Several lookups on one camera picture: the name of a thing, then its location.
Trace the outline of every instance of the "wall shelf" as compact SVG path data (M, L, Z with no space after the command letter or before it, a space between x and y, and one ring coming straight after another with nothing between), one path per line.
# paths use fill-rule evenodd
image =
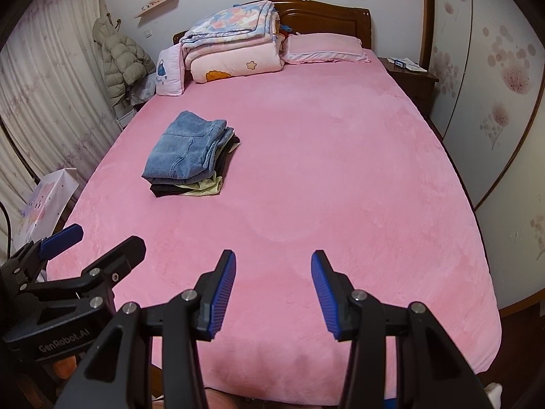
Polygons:
M135 18L140 18L140 17L143 17L144 15L147 15L148 13L154 11L155 9L157 9L158 7L161 7L163 5L165 5L166 3L170 2L170 1L174 1L174 0L161 0L160 2L158 2L157 4L153 5L152 7L149 7L143 11L141 11L137 16L135 16Z

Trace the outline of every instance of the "wardrobe door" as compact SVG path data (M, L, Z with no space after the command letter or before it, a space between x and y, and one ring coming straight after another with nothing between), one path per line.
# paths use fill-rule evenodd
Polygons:
M467 67L443 143L476 206L532 117L545 54L513 0L472 2Z
M470 35L471 0L435 0L430 71L439 83L435 84L430 118L442 136L458 99Z
M498 307L545 288L545 102L513 164L476 211Z

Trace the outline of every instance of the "white bag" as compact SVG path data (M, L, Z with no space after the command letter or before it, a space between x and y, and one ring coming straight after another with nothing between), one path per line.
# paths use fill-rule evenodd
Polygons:
M130 102L133 106L141 105L155 95L156 76L155 72L151 73L133 86L130 93Z
M61 213L80 185L75 179L76 171L75 168L61 169L42 178L23 211L23 220L13 237L12 254L30 240L52 235Z

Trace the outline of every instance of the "wooden nightstand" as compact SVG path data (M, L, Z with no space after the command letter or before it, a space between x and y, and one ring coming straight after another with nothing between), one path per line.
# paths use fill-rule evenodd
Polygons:
M411 72L395 66L386 58L379 58L379 60L390 76L418 108L422 116L428 118L432 108L433 87L439 79L431 72Z

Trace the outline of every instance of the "pink pillow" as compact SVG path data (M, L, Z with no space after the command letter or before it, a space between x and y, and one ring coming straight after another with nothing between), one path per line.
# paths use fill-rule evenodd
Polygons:
M290 64L323 61L371 62L361 40L340 34L290 35L284 44L282 59Z

